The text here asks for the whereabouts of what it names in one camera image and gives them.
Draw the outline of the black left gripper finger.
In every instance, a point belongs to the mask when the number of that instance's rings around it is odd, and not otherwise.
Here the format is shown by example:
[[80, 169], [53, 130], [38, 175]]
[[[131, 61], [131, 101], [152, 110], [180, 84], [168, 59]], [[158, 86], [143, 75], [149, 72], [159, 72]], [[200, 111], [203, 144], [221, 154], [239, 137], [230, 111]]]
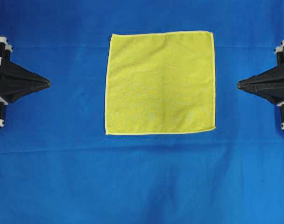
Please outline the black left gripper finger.
[[36, 93], [47, 89], [50, 87], [50, 83], [42, 83], [36, 86], [31, 86], [28, 88], [14, 88], [14, 87], [2, 87], [1, 88], [1, 96], [8, 102], [13, 103], [16, 100], [27, 96], [32, 93]]
[[11, 78], [29, 80], [42, 82], [46, 84], [50, 84], [50, 81], [34, 72], [31, 72], [11, 61], [7, 61], [4, 58], [1, 60], [0, 65], [1, 72]]

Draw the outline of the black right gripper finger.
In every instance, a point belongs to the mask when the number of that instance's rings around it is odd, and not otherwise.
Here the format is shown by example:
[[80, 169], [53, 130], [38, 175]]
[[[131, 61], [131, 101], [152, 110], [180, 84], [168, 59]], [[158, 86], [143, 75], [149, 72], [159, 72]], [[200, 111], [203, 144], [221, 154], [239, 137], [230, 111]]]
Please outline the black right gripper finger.
[[277, 66], [259, 75], [241, 80], [237, 83], [237, 85], [240, 86], [246, 84], [272, 83], [282, 79], [284, 79], [284, 67]]
[[239, 90], [254, 94], [268, 100], [271, 104], [277, 105], [284, 101], [283, 92], [280, 89], [266, 89], [264, 85], [238, 85]]

